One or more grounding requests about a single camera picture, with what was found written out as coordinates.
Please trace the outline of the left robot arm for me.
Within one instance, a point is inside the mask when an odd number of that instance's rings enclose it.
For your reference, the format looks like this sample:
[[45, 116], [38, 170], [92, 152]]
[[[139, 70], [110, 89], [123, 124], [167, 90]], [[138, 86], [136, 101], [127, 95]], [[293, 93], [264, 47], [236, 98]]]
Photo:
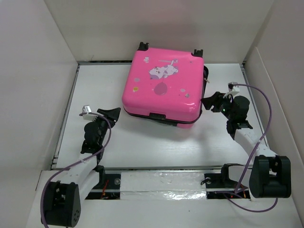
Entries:
[[40, 219], [44, 227], [73, 228], [77, 225], [81, 204], [90, 191], [105, 187], [105, 169], [99, 163], [109, 144], [112, 128], [117, 123], [121, 108], [82, 108], [80, 116], [88, 120], [84, 126], [84, 141], [78, 160], [53, 174], [46, 182], [40, 198]]

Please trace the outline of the pink hard-shell suitcase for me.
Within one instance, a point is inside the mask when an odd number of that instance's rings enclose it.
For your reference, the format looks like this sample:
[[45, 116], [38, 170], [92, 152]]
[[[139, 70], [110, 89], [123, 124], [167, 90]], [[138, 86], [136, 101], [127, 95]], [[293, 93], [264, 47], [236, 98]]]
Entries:
[[186, 52], [140, 42], [125, 83], [123, 108], [134, 117], [189, 129], [202, 114], [208, 76], [202, 49]]

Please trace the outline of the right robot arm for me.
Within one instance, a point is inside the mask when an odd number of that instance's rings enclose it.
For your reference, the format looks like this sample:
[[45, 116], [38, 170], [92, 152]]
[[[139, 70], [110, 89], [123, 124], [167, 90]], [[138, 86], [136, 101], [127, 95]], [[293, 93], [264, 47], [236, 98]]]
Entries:
[[262, 144], [247, 120], [250, 101], [244, 96], [216, 92], [202, 98], [205, 109], [220, 112], [227, 118], [226, 129], [231, 138], [248, 153], [253, 166], [249, 189], [255, 198], [289, 198], [291, 196], [291, 162]]

